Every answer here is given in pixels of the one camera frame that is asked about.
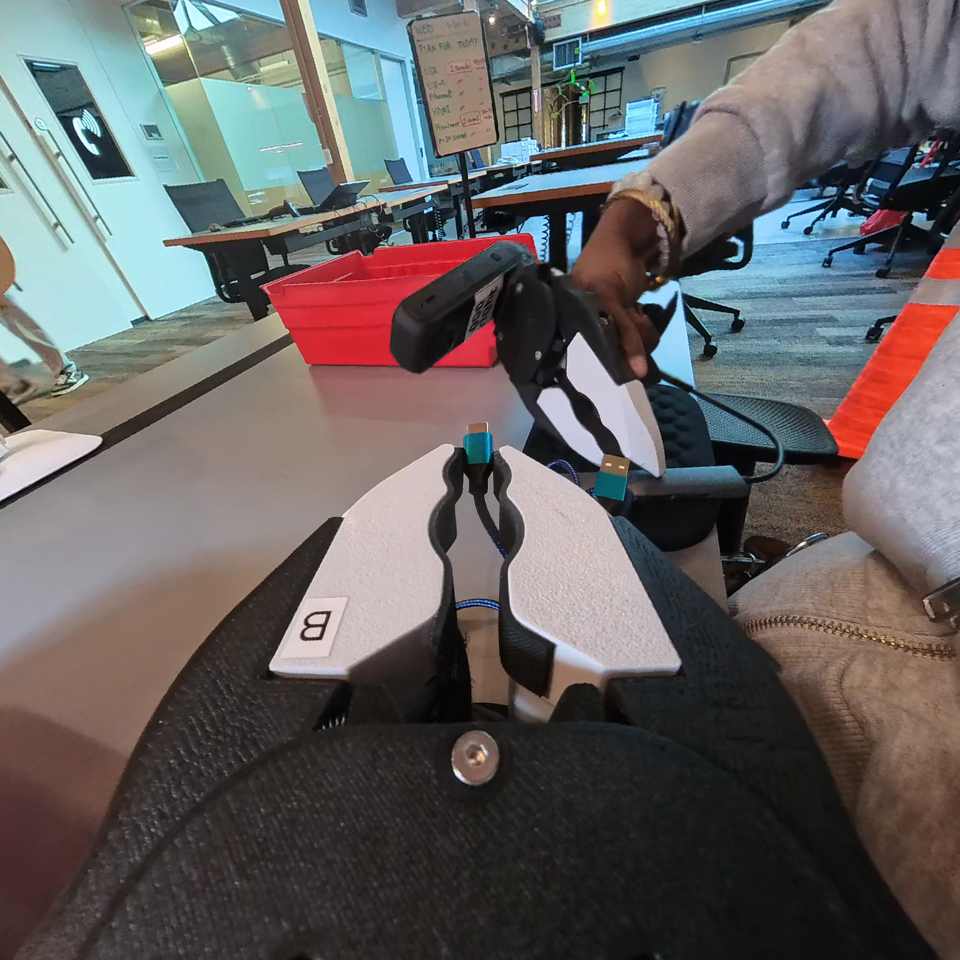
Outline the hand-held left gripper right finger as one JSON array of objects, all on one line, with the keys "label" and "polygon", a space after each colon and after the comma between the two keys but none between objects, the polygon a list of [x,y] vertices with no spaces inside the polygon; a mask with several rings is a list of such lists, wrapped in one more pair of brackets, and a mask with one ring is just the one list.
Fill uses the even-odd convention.
[{"label": "hand-held left gripper right finger", "polygon": [[613,519],[521,450],[495,454],[499,659],[510,716],[546,721],[566,690],[673,677],[681,658]]}]

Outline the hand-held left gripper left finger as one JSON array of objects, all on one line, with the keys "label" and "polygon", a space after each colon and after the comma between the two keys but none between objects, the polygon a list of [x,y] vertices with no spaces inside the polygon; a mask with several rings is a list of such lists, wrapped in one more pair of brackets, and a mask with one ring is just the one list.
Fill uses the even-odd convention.
[{"label": "hand-held left gripper left finger", "polygon": [[444,443],[340,517],[269,669],[384,687],[407,714],[467,714],[472,685],[449,557],[464,478]]}]

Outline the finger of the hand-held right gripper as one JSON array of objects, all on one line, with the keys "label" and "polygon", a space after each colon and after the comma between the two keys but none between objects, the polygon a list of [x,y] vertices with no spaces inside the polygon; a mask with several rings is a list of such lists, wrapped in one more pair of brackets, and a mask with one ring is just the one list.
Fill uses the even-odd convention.
[{"label": "finger of the hand-held right gripper", "polygon": [[603,419],[611,399],[612,391],[600,387],[570,393],[549,387],[536,404],[559,442],[585,461],[602,462],[612,454],[612,432]]},{"label": "finger of the hand-held right gripper", "polygon": [[643,384],[617,384],[580,333],[567,348],[564,372],[574,393],[562,427],[566,445],[596,466],[618,449],[636,470],[663,476],[664,442]]}]

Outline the red plastic bin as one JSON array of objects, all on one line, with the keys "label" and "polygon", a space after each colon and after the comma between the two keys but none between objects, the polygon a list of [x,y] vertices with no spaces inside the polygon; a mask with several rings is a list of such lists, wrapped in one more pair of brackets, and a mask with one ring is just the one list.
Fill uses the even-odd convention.
[{"label": "red plastic bin", "polygon": [[490,246],[510,241],[538,259],[530,233],[380,246],[319,263],[263,285],[303,360],[314,366],[396,367],[394,312],[408,296]]}]

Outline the person's right forearm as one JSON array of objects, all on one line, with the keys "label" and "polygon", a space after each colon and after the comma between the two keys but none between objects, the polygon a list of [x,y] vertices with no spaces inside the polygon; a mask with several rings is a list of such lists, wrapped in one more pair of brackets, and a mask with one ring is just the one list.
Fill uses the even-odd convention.
[{"label": "person's right forearm", "polygon": [[833,2],[704,100],[648,172],[689,256],[837,163],[958,125],[958,2]]}]

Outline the person's right hand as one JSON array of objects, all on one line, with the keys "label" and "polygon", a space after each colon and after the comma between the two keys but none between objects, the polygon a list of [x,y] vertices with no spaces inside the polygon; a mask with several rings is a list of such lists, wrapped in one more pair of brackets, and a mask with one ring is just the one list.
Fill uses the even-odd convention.
[{"label": "person's right hand", "polygon": [[639,379],[661,334],[638,306],[661,266],[658,223],[649,207],[623,193],[606,205],[571,271],[571,282],[594,295],[615,325],[622,353]]}]

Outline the wooden office desk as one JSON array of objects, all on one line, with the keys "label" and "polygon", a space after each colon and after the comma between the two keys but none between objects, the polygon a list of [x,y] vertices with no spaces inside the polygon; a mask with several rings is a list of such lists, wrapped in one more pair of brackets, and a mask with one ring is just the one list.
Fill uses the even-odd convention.
[{"label": "wooden office desk", "polygon": [[560,236],[561,228],[567,227],[568,217],[599,210],[616,183],[641,172],[651,161],[652,156],[644,150],[635,150],[613,163],[530,174],[474,196],[472,208],[510,215],[523,222],[531,218],[545,219],[549,224],[549,248],[557,251],[561,241],[568,242],[570,238],[568,233]]},{"label": "wooden office desk", "polygon": [[449,194],[445,183],[406,187],[360,198],[337,210],[220,225],[166,239],[163,246],[200,253],[216,296],[226,304],[246,306],[251,318],[259,321],[272,306],[266,285],[304,270],[291,260],[294,253],[330,244],[367,256],[402,228],[415,244],[426,243],[426,216]]}]

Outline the whiteboard on stand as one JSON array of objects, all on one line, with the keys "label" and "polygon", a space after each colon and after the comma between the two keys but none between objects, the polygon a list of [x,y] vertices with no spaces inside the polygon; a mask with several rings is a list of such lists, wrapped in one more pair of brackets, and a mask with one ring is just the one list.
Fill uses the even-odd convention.
[{"label": "whiteboard on stand", "polygon": [[458,162],[464,222],[474,238],[467,156],[499,138],[484,22],[477,10],[466,9],[418,16],[408,22],[406,32],[434,154]]}]

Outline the orange traffic cone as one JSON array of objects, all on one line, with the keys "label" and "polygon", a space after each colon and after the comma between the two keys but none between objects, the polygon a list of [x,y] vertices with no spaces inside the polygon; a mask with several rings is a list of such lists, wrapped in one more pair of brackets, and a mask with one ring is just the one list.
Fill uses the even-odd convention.
[{"label": "orange traffic cone", "polygon": [[859,459],[959,311],[959,234],[947,237],[826,425],[841,458]]}]

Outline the row of black office chairs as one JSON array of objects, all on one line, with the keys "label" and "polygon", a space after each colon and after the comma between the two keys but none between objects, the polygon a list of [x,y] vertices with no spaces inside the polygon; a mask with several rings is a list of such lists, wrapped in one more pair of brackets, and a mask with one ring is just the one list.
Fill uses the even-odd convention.
[{"label": "row of black office chairs", "polygon": [[886,255],[875,271],[879,280],[890,276],[897,254],[912,245],[922,246],[930,255],[939,253],[958,224],[958,134],[935,136],[927,150],[923,146],[917,142],[885,150],[859,165],[834,165],[808,183],[820,191],[832,188],[833,194],[788,214],[781,229],[812,213],[815,218],[803,228],[804,235],[813,234],[818,224],[841,212],[860,218],[856,237],[830,249],[822,268],[831,268],[837,254],[851,251],[862,257],[876,247]]}]

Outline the white sheet stand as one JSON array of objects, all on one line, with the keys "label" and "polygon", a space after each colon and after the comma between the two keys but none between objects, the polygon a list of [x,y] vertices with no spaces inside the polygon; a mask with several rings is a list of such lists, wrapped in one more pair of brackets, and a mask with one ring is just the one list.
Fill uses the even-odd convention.
[{"label": "white sheet stand", "polygon": [[95,435],[45,429],[1,438],[1,503],[99,450],[102,442]]}]

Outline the white phone booth door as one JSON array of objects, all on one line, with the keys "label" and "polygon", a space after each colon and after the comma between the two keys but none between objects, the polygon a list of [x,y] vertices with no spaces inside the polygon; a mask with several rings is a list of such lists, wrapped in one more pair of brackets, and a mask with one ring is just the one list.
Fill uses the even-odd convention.
[{"label": "white phone booth door", "polygon": [[95,193],[102,186],[134,184],[135,169],[78,61],[29,54],[18,54],[16,60],[30,84],[30,105],[16,104],[50,177],[66,199],[70,218],[81,227],[80,248],[89,255],[96,251],[124,290],[133,312],[131,324],[146,323],[152,315],[125,265],[124,232]]},{"label": "white phone booth door", "polygon": [[30,315],[62,349],[68,318],[56,291],[57,271],[68,265],[70,244],[27,162],[34,151],[9,97],[1,100],[1,234],[11,265],[2,269],[6,297]]}]

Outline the wooden post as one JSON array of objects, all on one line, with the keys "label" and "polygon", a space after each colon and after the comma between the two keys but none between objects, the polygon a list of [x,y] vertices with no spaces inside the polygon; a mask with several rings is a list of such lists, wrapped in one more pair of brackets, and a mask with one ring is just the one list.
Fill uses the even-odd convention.
[{"label": "wooden post", "polygon": [[311,4],[280,1],[280,6],[303,82],[307,111],[316,127],[331,177],[337,184],[352,182],[354,170]]}]

